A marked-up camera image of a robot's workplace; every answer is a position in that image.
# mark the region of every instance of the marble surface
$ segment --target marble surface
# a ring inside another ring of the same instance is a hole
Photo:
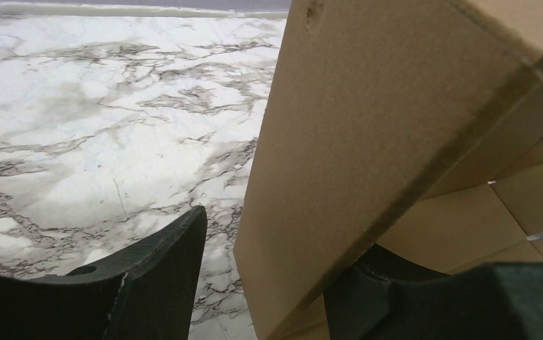
[[[207,208],[192,339],[255,339],[234,263],[285,20],[0,16],[0,274],[65,274]]]
[[[72,4],[63,4],[63,1],[55,1],[49,3],[45,1],[36,2],[0,0],[0,14],[25,14],[39,16],[127,16],[174,18],[287,18],[287,11],[224,11],[206,9],[206,7],[193,8],[196,7],[198,4],[194,3],[194,0],[187,1],[192,2],[192,7],[172,7],[169,6],[169,1],[165,1],[168,6],[145,6],[144,4],[136,4],[136,1],[131,1],[133,3],[132,5],[100,5],[78,4],[78,2],[81,2],[79,0],[72,0]]]

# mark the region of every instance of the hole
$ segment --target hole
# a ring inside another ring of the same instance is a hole
[[[324,0],[311,0],[307,8],[307,32],[317,33],[324,18]]]
[[[96,266],[90,266],[90,265],[81,266],[72,270],[71,273],[67,274],[67,276],[84,275],[84,274],[93,273],[95,271],[96,271]]]

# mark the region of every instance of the wall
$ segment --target wall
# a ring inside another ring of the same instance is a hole
[[[139,6],[190,7],[235,11],[288,11],[291,0],[14,0],[61,4],[115,4]]]

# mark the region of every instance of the black plastic part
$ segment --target black plastic part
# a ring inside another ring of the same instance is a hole
[[[199,206],[66,276],[0,276],[0,339],[186,340],[206,233]]]
[[[446,276],[374,245],[324,298],[332,340],[543,339],[543,263]]]

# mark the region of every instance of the cardboard box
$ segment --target cardboard box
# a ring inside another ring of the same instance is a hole
[[[543,0],[294,0],[234,250],[258,338],[327,339],[374,242],[543,261],[542,182]]]

